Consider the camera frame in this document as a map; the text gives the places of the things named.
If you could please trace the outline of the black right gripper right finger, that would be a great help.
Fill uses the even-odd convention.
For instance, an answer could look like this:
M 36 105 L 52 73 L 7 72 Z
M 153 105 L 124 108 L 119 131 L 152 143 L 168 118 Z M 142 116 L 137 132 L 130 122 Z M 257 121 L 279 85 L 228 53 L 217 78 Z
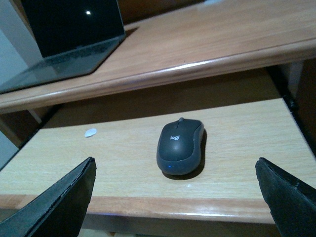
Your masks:
M 316 190 L 265 158 L 255 164 L 264 201 L 283 237 L 316 235 Z

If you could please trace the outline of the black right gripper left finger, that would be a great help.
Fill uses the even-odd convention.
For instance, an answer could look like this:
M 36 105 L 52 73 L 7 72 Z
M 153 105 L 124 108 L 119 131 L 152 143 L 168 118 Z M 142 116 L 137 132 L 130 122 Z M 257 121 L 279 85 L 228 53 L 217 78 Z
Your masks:
M 96 162 L 87 158 L 0 224 L 2 237 L 77 237 L 91 201 Z

